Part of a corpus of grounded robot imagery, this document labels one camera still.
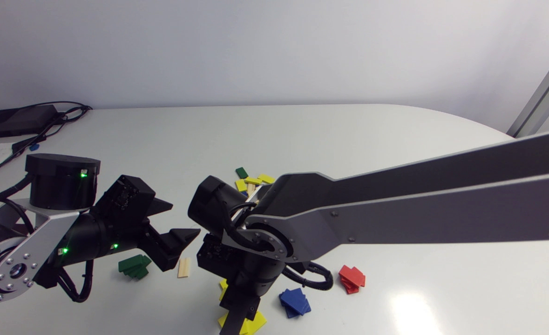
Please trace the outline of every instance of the white table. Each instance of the white table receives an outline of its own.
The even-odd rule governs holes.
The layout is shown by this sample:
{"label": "white table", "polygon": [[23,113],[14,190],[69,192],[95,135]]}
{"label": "white table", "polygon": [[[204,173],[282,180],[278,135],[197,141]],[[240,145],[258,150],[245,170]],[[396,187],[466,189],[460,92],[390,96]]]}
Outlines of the white table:
{"label": "white table", "polygon": [[[143,178],[174,203],[151,218],[163,233],[197,227],[187,206],[209,174],[231,184],[239,166],[253,176],[320,171],[341,178],[508,139],[466,119],[405,106],[153,108],[93,111],[38,152],[100,159],[98,197],[120,174]],[[23,177],[24,161],[0,170],[0,190]],[[132,281],[117,263],[140,251],[104,257],[95,262],[88,301],[72,303],[60,288],[34,286],[0,303],[0,335],[216,335],[225,312],[219,278],[195,262],[204,233],[183,253],[194,259],[190,278],[150,265],[146,278]],[[549,241],[351,245],[317,263],[335,273],[356,266],[367,285],[354,295],[339,282],[330,291],[306,288],[312,312],[288,320],[278,294],[298,284],[281,277],[262,297],[268,323],[258,334],[549,334]],[[80,287],[83,265],[68,272]]]}

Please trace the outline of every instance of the blue block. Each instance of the blue block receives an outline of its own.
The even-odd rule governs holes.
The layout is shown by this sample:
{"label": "blue block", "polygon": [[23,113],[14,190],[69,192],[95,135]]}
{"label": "blue block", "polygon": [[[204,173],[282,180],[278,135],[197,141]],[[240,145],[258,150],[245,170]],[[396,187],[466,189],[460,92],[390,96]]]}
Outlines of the blue block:
{"label": "blue block", "polygon": [[305,298],[301,288],[285,290],[278,297],[280,298],[281,305],[285,307],[287,317],[289,318],[311,312],[310,303]]}

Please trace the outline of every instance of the black power supply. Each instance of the black power supply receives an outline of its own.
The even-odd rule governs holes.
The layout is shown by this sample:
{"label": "black power supply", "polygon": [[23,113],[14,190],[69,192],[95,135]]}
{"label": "black power supply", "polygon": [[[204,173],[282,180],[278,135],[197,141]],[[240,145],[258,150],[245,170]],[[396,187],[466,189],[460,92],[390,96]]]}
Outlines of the black power supply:
{"label": "black power supply", "polygon": [[40,134],[58,117],[53,105],[0,110],[0,137]]}

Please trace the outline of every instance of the cable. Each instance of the cable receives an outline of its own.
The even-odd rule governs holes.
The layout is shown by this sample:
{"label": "cable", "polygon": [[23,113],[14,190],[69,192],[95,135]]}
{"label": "cable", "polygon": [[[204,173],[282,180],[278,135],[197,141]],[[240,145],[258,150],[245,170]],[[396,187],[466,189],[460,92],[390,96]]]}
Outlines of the cable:
{"label": "cable", "polygon": [[235,206],[233,206],[233,208],[231,208],[229,210],[229,215],[232,215],[236,212],[236,210],[238,210],[239,208],[244,208],[244,207],[256,207],[256,203],[240,203],[240,204],[236,204]]}
{"label": "cable", "polygon": [[84,284],[80,293],[76,290],[76,286],[72,281],[72,278],[69,277],[68,273],[64,268],[57,269],[57,284],[61,286],[63,291],[74,302],[84,302],[90,296],[92,291],[92,273],[94,270],[94,259],[86,261],[85,272],[82,275],[84,277]]}
{"label": "cable", "polygon": [[294,282],[298,282],[299,284],[302,284],[304,287],[307,286],[308,288],[315,288],[316,290],[323,290],[323,291],[330,290],[332,288],[332,285],[334,285],[334,280],[332,279],[332,273],[328,271],[328,269],[326,269],[325,267],[319,264],[313,263],[311,261],[308,264],[308,267],[306,270],[323,276],[325,280],[324,281],[307,280],[306,278],[291,271],[289,267],[285,267],[283,269],[283,275]]}
{"label": "cable", "polygon": [[28,229],[28,233],[30,233],[30,234],[34,233],[34,227],[32,226],[32,222],[30,222],[30,219],[28,218],[28,215],[26,215],[26,213],[24,213],[24,211],[20,208],[20,206],[18,206],[17,203],[15,203],[15,202],[13,202],[12,200],[9,200],[9,199],[2,199],[2,200],[0,200],[0,202],[10,206],[11,208],[13,208],[13,210],[15,210],[15,212],[17,212],[17,214],[20,216],[21,220],[26,225],[26,229]]}
{"label": "cable", "polygon": [[0,201],[7,199],[11,195],[14,195],[15,193],[18,193],[19,191],[23,190],[23,188],[28,186],[28,184],[30,184],[30,182],[32,182],[33,179],[34,179],[33,174],[26,174],[26,176],[17,184],[6,189],[5,191],[0,192]]}

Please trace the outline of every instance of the flat block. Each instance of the flat block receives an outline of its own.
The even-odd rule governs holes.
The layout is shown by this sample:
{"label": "flat block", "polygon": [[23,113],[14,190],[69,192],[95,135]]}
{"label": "flat block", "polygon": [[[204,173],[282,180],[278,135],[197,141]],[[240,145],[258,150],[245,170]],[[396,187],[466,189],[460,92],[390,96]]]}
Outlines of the flat block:
{"label": "flat block", "polygon": [[260,180],[258,178],[251,178],[251,177],[245,178],[245,182],[247,182],[249,184],[255,184],[255,185],[262,184],[262,180]]}
{"label": "flat block", "polygon": [[135,255],[128,259],[124,259],[119,262],[119,272],[125,271],[125,269],[133,268],[137,265],[142,265],[144,263],[144,257],[142,255]]}
{"label": "flat block", "polygon": [[245,192],[247,191],[247,186],[245,185],[245,181],[244,180],[238,180],[235,182],[235,185],[237,186],[237,190],[240,191],[240,192]]}
{"label": "flat block", "polygon": [[259,180],[262,180],[263,182],[265,182],[266,184],[272,184],[274,182],[274,178],[266,175],[266,174],[260,174],[258,176],[258,179]]}
{"label": "flat block", "polygon": [[349,268],[347,265],[343,265],[339,275],[357,286],[366,286],[366,276],[356,267]]}
{"label": "flat block", "polygon": [[235,169],[235,172],[241,179],[249,177],[249,175],[247,174],[247,172],[245,172],[245,169],[243,167],[239,167],[238,169]]}

